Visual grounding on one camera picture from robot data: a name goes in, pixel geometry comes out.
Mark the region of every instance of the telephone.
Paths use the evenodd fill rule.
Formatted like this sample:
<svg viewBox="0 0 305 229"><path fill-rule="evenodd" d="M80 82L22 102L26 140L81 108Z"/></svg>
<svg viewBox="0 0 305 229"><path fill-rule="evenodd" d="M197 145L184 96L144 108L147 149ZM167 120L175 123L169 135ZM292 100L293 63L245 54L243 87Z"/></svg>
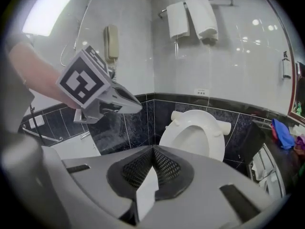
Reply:
<svg viewBox="0 0 305 229"><path fill-rule="evenodd" d="M109 25L104 29L105 59L108 63L114 63L119 58L118 28Z"/></svg>

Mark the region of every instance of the forearm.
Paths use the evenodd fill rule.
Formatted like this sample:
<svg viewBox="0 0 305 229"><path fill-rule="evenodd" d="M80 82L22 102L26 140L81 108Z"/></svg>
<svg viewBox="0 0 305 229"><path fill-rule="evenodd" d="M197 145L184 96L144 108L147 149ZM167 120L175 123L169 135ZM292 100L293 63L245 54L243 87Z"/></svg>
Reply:
<svg viewBox="0 0 305 229"><path fill-rule="evenodd" d="M72 108L79 107L56 85L60 73L45 62L30 44L18 43L10 51L9 57L12 65L30 89L63 102Z"/></svg>

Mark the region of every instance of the white paper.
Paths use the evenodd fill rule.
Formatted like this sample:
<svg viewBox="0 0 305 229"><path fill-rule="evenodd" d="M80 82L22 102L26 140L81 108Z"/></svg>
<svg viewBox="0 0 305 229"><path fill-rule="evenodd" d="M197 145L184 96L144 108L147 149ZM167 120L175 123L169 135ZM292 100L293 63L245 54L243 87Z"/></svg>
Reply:
<svg viewBox="0 0 305 229"><path fill-rule="evenodd" d="M154 195L157 190L159 190L158 177L152 167L136 192L139 221L141 221L153 207L155 202Z"/></svg>

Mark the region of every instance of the blue cloth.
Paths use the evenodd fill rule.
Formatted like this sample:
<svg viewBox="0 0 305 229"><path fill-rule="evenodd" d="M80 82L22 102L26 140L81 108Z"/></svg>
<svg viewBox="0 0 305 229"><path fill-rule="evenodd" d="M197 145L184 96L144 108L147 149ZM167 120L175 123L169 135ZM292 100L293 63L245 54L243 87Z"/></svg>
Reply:
<svg viewBox="0 0 305 229"><path fill-rule="evenodd" d="M285 126L282 122L279 122L276 119L272 120L272 125L274 126L274 129L276 131L281 148L290 149L295 146L295 140L290 135L287 126Z"/></svg>

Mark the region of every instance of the purple cloth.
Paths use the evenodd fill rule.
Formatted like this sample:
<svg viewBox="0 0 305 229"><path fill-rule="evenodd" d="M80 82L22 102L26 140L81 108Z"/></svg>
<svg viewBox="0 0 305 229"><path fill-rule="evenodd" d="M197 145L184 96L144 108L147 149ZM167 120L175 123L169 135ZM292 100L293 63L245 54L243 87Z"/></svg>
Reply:
<svg viewBox="0 0 305 229"><path fill-rule="evenodd" d="M300 135L296 139L296 144L300 145L303 150L305 150L305 135Z"/></svg>

